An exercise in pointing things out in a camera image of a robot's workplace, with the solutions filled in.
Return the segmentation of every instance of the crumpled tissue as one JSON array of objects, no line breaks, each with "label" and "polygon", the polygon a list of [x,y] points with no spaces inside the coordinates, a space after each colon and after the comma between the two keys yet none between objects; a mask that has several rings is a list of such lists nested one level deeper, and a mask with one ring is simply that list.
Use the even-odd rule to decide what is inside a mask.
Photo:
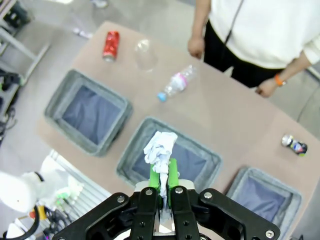
[{"label": "crumpled tissue", "polygon": [[160,196],[164,207],[167,207],[167,181],[169,160],[178,136],[174,132],[157,131],[143,149],[144,160],[147,164],[154,164],[153,171],[160,175]]}]

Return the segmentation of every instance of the beige table surface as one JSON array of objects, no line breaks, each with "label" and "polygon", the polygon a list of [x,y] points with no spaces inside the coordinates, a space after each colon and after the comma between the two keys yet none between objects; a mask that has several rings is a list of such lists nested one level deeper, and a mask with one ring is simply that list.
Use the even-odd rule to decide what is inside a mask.
[{"label": "beige table surface", "polygon": [[[108,63],[102,59],[102,50],[106,34],[112,30],[119,31],[120,45],[116,62]],[[292,232],[319,180],[320,142],[266,99],[186,52],[153,41],[158,64],[152,72],[138,69],[134,48],[145,38],[106,22],[72,64],[74,69],[127,97],[133,105],[132,116],[105,157],[86,155],[44,117],[39,121],[38,134],[106,190],[130,196],[133,187],[117,176],[117,163],[142,120],[147,116],[159,118],[222,156],[223,166],[213,188],[225,193],[239,168],[252,166],[300,191],[303,202]],[[198,68],[198,79],[166,103],[159,102],[157,93],[173,74],[189,64]],[[281,146],[285,133],[308,144],[305,157]]]}]

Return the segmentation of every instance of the gray floor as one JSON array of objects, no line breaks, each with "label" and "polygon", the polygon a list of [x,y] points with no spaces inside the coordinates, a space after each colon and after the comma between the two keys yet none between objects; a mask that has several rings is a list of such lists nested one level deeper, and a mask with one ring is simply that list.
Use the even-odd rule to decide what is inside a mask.
[{"label": "gray floor", "polygon": [[[76,0],[71,5],[72,9],[46,0],[24,1],[35,15],[35,21],[26,26],[18,38],[35,53],[48,41],[51,48],[20,92],[16,103],[18,123],[8,132],[0,148],[0,169],[14,175],[39,169],[50,151],[35,133],[37,119],[68,71],[72,59],[86,43],[85,39],[71,33],[72,27],[79,24],[73,17],[72,9],[82,21],[81,25],[90,31],[95,31],[102,22],[109,20],[182,51],[187,49],[194,10],[194,0],[182,1],[189,4],[176,0],[111,0],[106,9],[95,9],[89,0]],[[10,47],[1,59],[20,72],[25,71],[30,63]],[[320,138],[320,87],[319,82],[307,72],[293,77],[285,87],[276,91],[270,101],[293,119],[299,118],[306,129]],[[314,224],[320,219],[319,199],[320,187],[295,231],[296,236],[303,233],[305,240],[319,239],[320,229]],[[2,204],[0,213],[0,233],[21,215]]]}]

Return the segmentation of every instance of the black pants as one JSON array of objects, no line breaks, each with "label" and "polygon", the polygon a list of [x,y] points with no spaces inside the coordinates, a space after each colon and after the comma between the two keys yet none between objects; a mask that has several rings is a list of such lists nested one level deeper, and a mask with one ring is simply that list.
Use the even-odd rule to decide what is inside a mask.
[{"label": "black pants", "polygon": [[264,80],[273,78],[283,70],[267,69],[240,60],[220,40],[212,28],[210,21],[206,24],[204,41],[204,62],[222,72],[233,67],[231,77],[249,88],[257,87]]}]

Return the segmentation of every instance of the gray bin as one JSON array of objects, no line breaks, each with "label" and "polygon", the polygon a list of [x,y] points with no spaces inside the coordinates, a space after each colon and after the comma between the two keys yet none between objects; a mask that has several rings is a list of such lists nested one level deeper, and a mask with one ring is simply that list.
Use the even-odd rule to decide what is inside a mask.
[{"label": "gray bin", "polygon": [[177,160],[179,178],[193,181],[197,192],[210,187],[222,165],[220,156],[152,117],[147,117],[131,138],[117,166],[117,174],[133,186],[149,179],[150,164],[145,162],[144,148],[157,131],[174,132],[178,136],[171,157]]},{"label": "gray bin", "polygon": [[44,115],[89,155],[103,156],[132,113],[128,100],[71,70],[53,94]]},{"label": "gray bin", "polygon": [[301,194],[269,174],[242,168],[227,196],[280,228],[284,239],[302,202]]}]

